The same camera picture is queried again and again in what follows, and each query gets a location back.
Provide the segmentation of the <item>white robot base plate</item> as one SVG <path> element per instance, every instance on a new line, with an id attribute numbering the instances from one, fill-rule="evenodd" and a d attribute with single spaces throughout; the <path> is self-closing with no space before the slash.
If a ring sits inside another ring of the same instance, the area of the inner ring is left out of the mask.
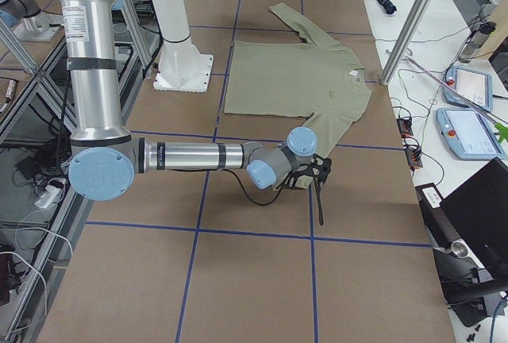
<path id="1" fill-rule="evenodd" d="M 184 56 L 163 52 L 153 87 L 156 91 L 207 91 L 214 63 L 213 55 Z"/>

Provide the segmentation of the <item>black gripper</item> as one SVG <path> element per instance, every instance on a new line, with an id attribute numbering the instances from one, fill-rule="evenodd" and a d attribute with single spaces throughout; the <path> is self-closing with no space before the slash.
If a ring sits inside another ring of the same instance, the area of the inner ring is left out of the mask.
<path id="1" fill-rule="evenodd" d="M 324 211 L 321 201 L 321 189 L 325 184 L 332 167 L 332 160 L 329 157 L 322 157 L 313 154 L 310 162 L 302 164 L 297 171 L 289 174 L 286 185 L 289 188 L 296 188 L 299 179 L 306 177 L 311 178 L 314 183 L 317 199 L 318 222 L 320 226 L 324 225 Z"/>

